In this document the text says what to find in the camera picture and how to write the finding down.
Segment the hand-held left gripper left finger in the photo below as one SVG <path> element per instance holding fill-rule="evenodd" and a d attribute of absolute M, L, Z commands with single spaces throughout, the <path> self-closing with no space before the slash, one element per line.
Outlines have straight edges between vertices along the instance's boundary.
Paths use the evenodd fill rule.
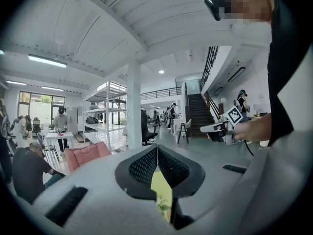
<path fill-rule="evenodd" d="M 156 167 L 156 145 L 93 160 L 45 190 L 32 216 L 49 235 L 168 235 Z"/>

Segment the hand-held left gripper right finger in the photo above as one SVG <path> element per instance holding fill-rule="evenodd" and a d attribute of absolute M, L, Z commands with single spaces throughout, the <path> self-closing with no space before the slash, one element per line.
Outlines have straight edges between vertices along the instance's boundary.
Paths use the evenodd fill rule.
<path fill-rule="evenodd" d="M 169 224 L 157 235 L 250 235 L 253 158 L 229 158 L 157 147 L 158 167 L 172 188 Z"/>

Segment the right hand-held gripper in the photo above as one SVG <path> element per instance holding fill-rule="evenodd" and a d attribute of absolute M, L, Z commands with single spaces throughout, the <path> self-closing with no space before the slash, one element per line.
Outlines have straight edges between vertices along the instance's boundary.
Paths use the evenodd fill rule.
<path fill-rule="evenodd" d="M 202 126 L 200 131 L 207 133 L 208 138 L 213 142 L 223 142 L 226 145 L 235 144 L 237 141 L 234 139 L 234 127 L 243 119 L 242 114 L 236 106 L 233 106 L 225 114 L 221 116 L 221 121 Z"/>

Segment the person's right forearm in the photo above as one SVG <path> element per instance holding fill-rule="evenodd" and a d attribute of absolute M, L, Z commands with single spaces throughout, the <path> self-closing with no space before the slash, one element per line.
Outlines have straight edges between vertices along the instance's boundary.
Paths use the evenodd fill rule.
<path fill-rule="evenodd" d="M 271 137 L 272 114 L 247 123 L 245 139 L 248 141 L 269 141 Z"/>

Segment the person's right hand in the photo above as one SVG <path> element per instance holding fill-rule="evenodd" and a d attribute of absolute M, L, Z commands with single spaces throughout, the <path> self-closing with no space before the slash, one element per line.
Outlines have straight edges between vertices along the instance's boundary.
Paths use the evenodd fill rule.
<path fill-rule="evenodd" d="M 238 123 L 233 130 L 233 136 L 236 141 L 248 140 L 253 138 L 253 132 L 251 130 L 251 124 L 249 122 Z"/>

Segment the dark wooden staircase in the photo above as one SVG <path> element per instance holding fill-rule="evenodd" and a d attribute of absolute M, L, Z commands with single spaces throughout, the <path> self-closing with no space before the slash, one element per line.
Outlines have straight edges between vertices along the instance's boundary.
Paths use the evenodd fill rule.
<path fill-rule="evenodd" d="M 186 98 L 186 121 L 191 120 L 188 132 L 191 137 L 206 137 L 206 133 L 202 133 L 200 128 L 215 123 L 214 117 L 209 110 L 206 101 L 199 87 L 191 87 L 188 83 L 184 83 L 184 92 Z"/>

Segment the round green cloth table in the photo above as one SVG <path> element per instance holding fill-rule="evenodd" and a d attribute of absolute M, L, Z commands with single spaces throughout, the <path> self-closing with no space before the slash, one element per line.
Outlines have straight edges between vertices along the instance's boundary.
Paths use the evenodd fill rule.
<path fill-rule="evenodd" d="M 167 200 L 167 205 L 172 207 L 172 189 L 170 188 L 169 184 L 165 180 L 163 174 L 160 171 L 157 171 L 153 174 L 152 177 L 152 183 L 151 183 L 151 190 L 156 192 L 156 195 L 161 194 L 163 195 Z M 163 216 L 168 222 L 170 222 L 171 219 L 171 210 L 168 211 L 168 214 L 166 216 Z"/>

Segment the black framed ceiling light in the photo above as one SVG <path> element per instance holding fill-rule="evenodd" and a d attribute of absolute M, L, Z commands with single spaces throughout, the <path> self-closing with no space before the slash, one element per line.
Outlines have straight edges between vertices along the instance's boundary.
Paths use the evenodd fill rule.
<path fill-rule="evenodd" d="M 240 76 L 246 70 L 245 67 L 240 67 L 229 79 L 228 83 L 233 82 L 238 76 Z"/>

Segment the black mezzanine railing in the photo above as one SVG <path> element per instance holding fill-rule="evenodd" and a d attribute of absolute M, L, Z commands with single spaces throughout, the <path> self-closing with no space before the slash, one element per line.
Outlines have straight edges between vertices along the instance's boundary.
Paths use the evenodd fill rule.
<path fill-rule="evenodd" d="M 200 89 L 202 90 L 205 83 L 207 82 L 207 79 L 210 75 L 211 69 L 214 65 L 214 62 L 216 60 L 216 55 L 218 53 L 219 47 L 218 46 L 214 46 L 214 47 L 209 47 L 208 49 L 208 54 L 207 54 L 207 58 L 206 58 L 206 62 L 205 62 L 205 67 L 204 67 L 204 71 L 202 73 L 202 77 L 200 79 L 199 85 L 200 85 Z"/>

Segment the white table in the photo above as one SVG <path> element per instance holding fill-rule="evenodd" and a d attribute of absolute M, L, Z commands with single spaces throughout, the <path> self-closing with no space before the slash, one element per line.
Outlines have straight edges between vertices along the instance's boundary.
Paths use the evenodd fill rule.
<path fill-rule="evenodd" d="M 74 148 L 74 135 L 71 133 L 71 132 L 65 132 L 65 133 L 61 133 L 61 134 L 58 134 L 58 133 L 48 133 L 45 137 L 45 140 L 46 140 L 46 144 L 47 144 L 47 147 L 48 147 L 48 152 L 47 154 L 51 157 L 50 158 L 50 161 L 53 165 L 55 165 L 54 161 L 53 161 L 53 158 L 52 158 L 52 155 L 54 154 L 55 155 L 55 158 L 58 158 L 58 155 L 55 154 L 55 152 L 52 152 L 51 151 L 51 148 L 50 146 L 52 145 L 52 141 L 57 141 L 58 139 L 67 139 L 68 142 L 70 142 L 70 148 Z"/>

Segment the white pillar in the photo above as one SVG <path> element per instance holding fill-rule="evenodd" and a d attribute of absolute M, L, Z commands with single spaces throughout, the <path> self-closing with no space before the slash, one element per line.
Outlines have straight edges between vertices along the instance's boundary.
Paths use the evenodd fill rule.
<path fill-rule="evenodd" d="M 128 67 L 127 84 L 127 134 L 128 148 L 142 146 L 141 139 L 141 107 L 140 107 L 140 63 L 133 59 Z"/>

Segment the white metal rack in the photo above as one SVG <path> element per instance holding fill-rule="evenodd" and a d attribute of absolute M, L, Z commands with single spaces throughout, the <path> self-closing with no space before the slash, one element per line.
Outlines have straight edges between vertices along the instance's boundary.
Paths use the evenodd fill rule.
<path fill-rule="evenodd" d="M 127 87 L 108 81 L 83 102 L 84 142 L 102 141 L 112 154 L 128 148 L 126 99 Z"/>

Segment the person's black shirt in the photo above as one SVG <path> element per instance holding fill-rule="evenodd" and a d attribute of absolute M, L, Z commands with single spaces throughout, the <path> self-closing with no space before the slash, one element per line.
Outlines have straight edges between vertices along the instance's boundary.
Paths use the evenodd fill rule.
<path fill-rule="evenodd" d="M 271 107 L 269 146 L 293 131 L 291 120 L 278 98 L 278 93 L 291 79 L 312 42 L 311 34 L 300 18 L 299 8 L 289 1 L 274 0 L 270 24 L 272 41 L 267 65 Z"/>

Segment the black mesh office chair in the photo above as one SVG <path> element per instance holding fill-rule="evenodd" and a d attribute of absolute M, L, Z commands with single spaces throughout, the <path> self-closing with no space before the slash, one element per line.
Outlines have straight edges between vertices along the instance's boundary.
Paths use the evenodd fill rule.
<path fill-rule="evenodd" d="M 41 122 L 40 122 L 40 120 L 37 118 L 37 117 L 35 117 L 34 119 L 33 119 L 33 129 L 32 129 L 32 133 L 33 134 L 37 134 L 37 133 L 39 133 L 41 131 Z"/>

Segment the black framed window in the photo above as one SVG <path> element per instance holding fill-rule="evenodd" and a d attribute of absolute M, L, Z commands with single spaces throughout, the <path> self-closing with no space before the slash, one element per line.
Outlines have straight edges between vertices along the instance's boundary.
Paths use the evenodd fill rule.
<path fill-rule="evenodd" d="M 58 108 L 65 105 L 65 97 L 31 92 L 19 92 L 17 116 L 30 116 L 31 124 L 38 119 L 40 125 L 53 124 Z"/>

